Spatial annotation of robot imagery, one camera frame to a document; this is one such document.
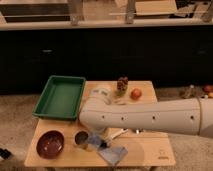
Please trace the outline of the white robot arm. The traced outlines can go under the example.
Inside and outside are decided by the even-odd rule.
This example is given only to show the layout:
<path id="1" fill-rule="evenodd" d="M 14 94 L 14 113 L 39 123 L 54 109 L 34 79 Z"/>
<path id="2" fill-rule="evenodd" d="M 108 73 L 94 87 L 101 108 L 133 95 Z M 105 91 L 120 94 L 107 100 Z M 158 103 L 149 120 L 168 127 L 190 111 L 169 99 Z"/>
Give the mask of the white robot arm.
<path id="1" fill-rule="evenodd" d="M 127 105 L 111 100 L 110 88 L 94 88 L 81 109 L 80 122 L 94 132 L 127 128 L 213 138 L 213 99 Z"/>

